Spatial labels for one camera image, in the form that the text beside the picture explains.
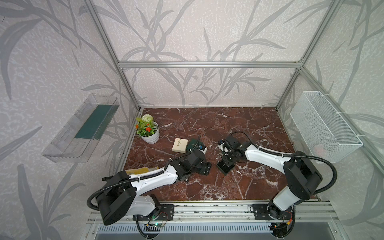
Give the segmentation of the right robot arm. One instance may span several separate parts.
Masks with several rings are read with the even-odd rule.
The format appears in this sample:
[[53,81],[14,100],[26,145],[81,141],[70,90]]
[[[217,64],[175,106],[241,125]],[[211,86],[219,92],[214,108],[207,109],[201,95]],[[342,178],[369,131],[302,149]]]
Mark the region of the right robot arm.
[[[330,189],[337,181],[338,172],[335,166],[322,158],[307,156],[302,152],[294,154],[282,153],[263,148],[251,140],[240,143],[232,134],[218,141],[222,151],[222,160],[217,164],[218,169],[227,175],[239,160],[259,163],[273,168],[286,177],[287,186],[270,200],[268,211],[279,214],[293,205],[309,200],[311,196]],[[332,171],[330,182],[319,188],[323,177],[313,164],[313,160],[329,166]]]

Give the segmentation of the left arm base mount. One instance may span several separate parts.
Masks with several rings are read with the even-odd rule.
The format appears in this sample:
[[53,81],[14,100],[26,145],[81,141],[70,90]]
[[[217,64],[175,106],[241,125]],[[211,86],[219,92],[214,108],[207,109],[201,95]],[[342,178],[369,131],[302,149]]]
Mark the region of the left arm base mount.
[[166,204],[166,205],[159,205],[155,207],[155,209],[147,216],[143,215],[134,215],[133,220],[139,220],[139,221],[154,221],[154,220],[160,220],[160,221],[171,221],[173,220],[175,212],[175,205],[173,204]]

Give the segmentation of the green jewelry box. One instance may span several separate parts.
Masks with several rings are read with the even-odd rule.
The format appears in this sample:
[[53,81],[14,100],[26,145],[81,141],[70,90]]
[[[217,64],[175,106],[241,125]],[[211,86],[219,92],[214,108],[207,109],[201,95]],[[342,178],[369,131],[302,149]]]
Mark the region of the green jewelry box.
[[192,152],[193,150],[199,150],[205,154],[207,152],[207,147],[203,142],[197,141],[197,139],[191,139],[187,144],[186,151]]

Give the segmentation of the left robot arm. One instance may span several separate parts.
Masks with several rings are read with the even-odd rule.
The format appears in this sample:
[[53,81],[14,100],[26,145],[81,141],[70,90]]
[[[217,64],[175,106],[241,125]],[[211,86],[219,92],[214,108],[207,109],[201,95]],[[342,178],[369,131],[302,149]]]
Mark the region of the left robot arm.
[[100,212],[105,226],[118,222],[127,214],[147,217],[161,205],[155,197],[143,194],[186,181],[193,174],[207,176],[211,168],[212,164],[206,160],[204,152],[196,149],[148,173],[129,175],[121,171],[88,197],[87,206]]

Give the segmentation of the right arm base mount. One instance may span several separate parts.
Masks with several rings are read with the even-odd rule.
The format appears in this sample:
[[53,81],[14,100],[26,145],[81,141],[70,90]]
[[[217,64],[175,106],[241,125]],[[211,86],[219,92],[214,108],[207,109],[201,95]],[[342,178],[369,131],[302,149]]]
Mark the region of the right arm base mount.
[[273,204],[253,204],[250,210],[254,214],[255,220],[266,221],[290,221],[295,213],[294,206],[283,211]]

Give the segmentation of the green box base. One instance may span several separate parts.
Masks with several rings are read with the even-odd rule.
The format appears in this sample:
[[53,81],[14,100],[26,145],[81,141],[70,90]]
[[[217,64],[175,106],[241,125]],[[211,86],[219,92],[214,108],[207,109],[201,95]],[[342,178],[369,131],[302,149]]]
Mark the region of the green box base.
[[225,162],[223,161],[220,161],[219,163],[217,163],[217,168],[219,169],[219,171],[223,174],[223,175],[228,175],[232,170],[233,168],[235,167],[234,164],[228,166],[227,164],[225,164]]

